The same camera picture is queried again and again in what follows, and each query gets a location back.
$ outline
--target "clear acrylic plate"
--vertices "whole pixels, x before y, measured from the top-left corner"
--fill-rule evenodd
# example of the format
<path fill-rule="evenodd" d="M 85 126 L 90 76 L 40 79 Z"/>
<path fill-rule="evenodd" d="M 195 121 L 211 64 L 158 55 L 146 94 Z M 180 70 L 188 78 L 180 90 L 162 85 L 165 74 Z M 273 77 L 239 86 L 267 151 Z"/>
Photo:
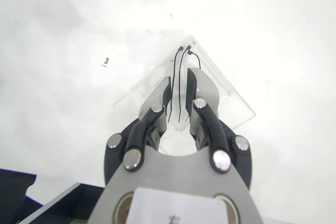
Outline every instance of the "clear acrylic plate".
<path fill-rule="evenodd" d="M 219 118 L 228 125 L 232 130 L 240 127 L 242 124 L 251 120 L 256 116 L 255 112 L 234 89 L 231 83 L 225 78 L 223 73 L 218 69 L 215 63 L 207 55 L 197 40 L 189 35 L 179 45 L 172 46 L 168 55 L 162 59 L 143 79 L 134 85 L 125 95 L 114 103 L 116 109 L 125 114 L 127 119 L 131 122 L 138 118 L 141 105 L 147 97 L 154 91 L 159 83 L 166 77 L 171 76 L 173 83 L 173 66 L 174 57 L 180 46 L 183 46 L 183 51 L 180 51 L 176 57 L 175 65 L 175 80 L 172 98 L 172 114 L 167 124 L 167 131 L 172 133 L 189 132 L 189 118 L 185 108 L 186 104 L 186 80 L 187 69 L 190 67 L 199 68 L 198 58 L 195 55 L 188 55 L 186 52 L 183 56 L 181 68 L 180 62 L 183 52 L 186 47 L 190 45 L 191 51 L 198 55 L 201 69 L 213 80 L 219 90 Z M 179 121 L 179 68 L 180 70 L 180 103 L 181 116 Z M 167 119 L 170 114 L 170 103 L 167 108 Z"/>

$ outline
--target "white backdrop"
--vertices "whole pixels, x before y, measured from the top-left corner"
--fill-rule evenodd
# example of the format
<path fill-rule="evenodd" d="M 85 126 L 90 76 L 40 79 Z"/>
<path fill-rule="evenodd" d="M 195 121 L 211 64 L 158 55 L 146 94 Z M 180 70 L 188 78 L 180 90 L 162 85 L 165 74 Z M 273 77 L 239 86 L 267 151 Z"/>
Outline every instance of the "white backdrop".
<path fill-rule="evenodd" d="M 236 132 L 261 214 L 330 222 L 335 19 L 336 0 L 1 0 L 0 167 L 38 174 L 28 194 L 42 203 L 102 186 L 106 140 L 127 125 L 111 104 L 145 70 L 139 40 L 192 34 L 257 113 Z"/>

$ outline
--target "black object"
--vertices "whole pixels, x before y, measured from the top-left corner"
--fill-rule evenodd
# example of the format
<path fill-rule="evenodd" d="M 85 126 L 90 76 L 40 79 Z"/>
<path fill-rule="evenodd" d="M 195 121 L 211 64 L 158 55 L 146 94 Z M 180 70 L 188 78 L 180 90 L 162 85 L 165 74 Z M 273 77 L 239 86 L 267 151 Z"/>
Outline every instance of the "black object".
<path fill-rule="evenodd" d="M 251 146 L 246 151 L 240 150 L 234 142 L 236 134 L 221 120 L 219 120 L 223 127 L 223 131 L 227 137 L 231 162 L 244 181 L 246 187 L 250 189 L 252 180 L 252 154 Z"/>
<path fill-rule="evenodd" d="M 36 175 L 0 169 L 0 223 L 15 224 L 42 205 L 27 197 Z"/>
<path fill-rule="evenodd" d="M 208 136 L 208 144 L 210 151 L 210 164 L 212 168 L 218 173 L 225 173 L 227 171 L 221 171 L 218 169 L 212 160 L 212 155 L 217 150 L 222 150 L 230 156 L 228 141 L 224 133 L 223 127 L 217 118 L 216 114 L 209 105 L 203 108 L 198 108 L 193 105 L 194 110 L 202 119 L 202 128 L 205 135 Z"/>
<path fill-rule="evenodd" d="M 178 53 L 182 50 L 183 50 L 183 47 L 180 46 L 180 48 L 178 49 L 178 51 L 176 52 L 175 57 L 174 57 L 173 83 L 172 83 L 172 86 L 171 86 L 170 113 L 169 113 L 169 117 L 168 117 L 168 123 L 169 123 L 169 120 L 170 120 L 171 113 L 173 111 L 173 93 L 174 93 L 174 82 L 175 82 L 176 57 L 177 57 Z"/>
<path fill-rule="evenodd" d="M 144 162 L 145 145 L 148 141 L 148 134 L 155 129 L 155 122 L 163 114 L 163 111 L 164 110 L 161 110 L 160 112 L 153 112 L 150 108 L 144 117 L 133 126 L 127 140 L 125 153 L 131 149 L 138 149 L 141 152 L 141 160 L 134 169 L 129 171 L 136 171 L 142 166 Z"/>
<path fill-rule="evenodd" d="M 197 59 L 198 59 L 198 65 L 199 65 L 199 68 L 201 68 L 201 61 L 199 60 L 199 57 L 198 57 L 198 55 L 197 54 L 195 54 L 195 53 L 193 53 L 192 51 L 188 51 L 188 55 L 195 55 L 196 57 L 197 57 Z"/>
<path fill-rule="evenodd" d="M 166 89 L 164 90 L 163 95 L 162 95 L 162 103 L 163 103 L 163 105 L 165 107 L 166 116 L 167 116 L 167 106 L 168 106 L 168 103 L 170 102 L 170 105 L 171 105 L 171 100 L 172 100 L 172 97 L 173 97 L 172 88 L 171 87 L 172 87 L 172 85 L 171 85 L 171 77 L 169 76 L 169 84 L 166 87 Z"/>
<path fill-rule="evenodd" d="M 187 71 L 187 90 L 186 90 L 186 110 L 189 118 L 192 111 L 192 102 L 196 99 L 197 79 L 193 71 L 188 68 Z"/>
<path fill-rule="evenodd" d="M 37 210 L 30 217 L 29 223 L 70 224 L 74 219 L 87 221 L 103 190 L 102 187 L 78 184 L 69 192 L 60 194 L 46 206 Z"/>
<path fill-rule="evenodd" d="M 120 144 L 116 148 L 111 149 L 106 145 L 105 157 L 104 157 L 104 177 L 106 185 L 108 184 L 109 180 L 112 178 L 112 176 L 122 163 L 125 154 L 127 140 L 129 138 L 133 126 L 138 122 L 139 119 L 135 119 L 121 132 L 120 135 L 122 139 Z"/>
<path fill-rule="evenodd" d="M 189 51 L 191 49 L 191 46 L 190 45 L 188 45 L 188 47 L 186 48 L 186 50 L 183 52 L 183 54 L 182 54 L 182 57 L 181 57 L 181 62 L 180 62 L 180 68 L 179 68 L 179 72 L 178 72 L 178 74 L 179 74 L 179 78 L 178 78 L 178 85 L 179 85 L 179 90 L 178 90 L 178 96 L 179 96 L 179 107 L 180 107 L 180 113 L 179 113 L 179 116 L 178 116 L 178 121 L 179 121 L 179 123 L 180 123 L 180 118 L 181 118 L 181 66 L 182 66 L 182 60 L 183 60 L 183 56 L 184 56 L 184 54 L 186 53 L 186 51 Z"/>

